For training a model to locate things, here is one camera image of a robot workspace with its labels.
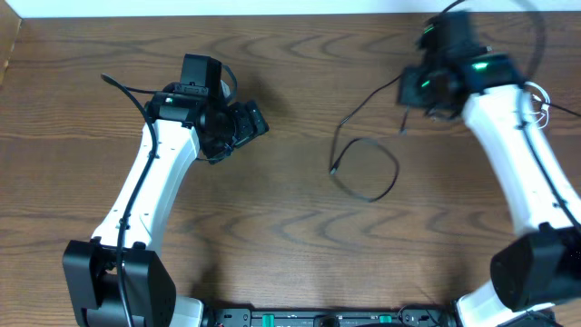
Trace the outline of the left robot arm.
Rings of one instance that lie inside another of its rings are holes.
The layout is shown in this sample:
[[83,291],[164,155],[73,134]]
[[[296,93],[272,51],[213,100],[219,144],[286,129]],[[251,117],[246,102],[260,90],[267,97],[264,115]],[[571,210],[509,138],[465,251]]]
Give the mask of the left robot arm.
[[229,66],[186,54],[181,78],[134,105],[144,119],[133,166],[87,242],[70,241],[63,268],[81,326],[215,326],[213,310],[178,295],[161,260],[163,236],[195,161],[216,164],[269,126],[255,102],[235,101]]

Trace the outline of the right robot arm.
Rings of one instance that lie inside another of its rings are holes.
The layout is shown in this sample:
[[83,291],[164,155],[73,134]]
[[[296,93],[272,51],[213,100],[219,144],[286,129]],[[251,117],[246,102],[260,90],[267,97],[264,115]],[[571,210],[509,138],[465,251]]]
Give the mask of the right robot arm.
[[551,307],[580,295],[580,198],[533,117],[526,78],[473,32],[469,14],[431,17],[422,62],[405,68],[401,104],[445,110],[477,137],[507,199],[516,240],[490,279],[455,304],[459,326],[549,325]]

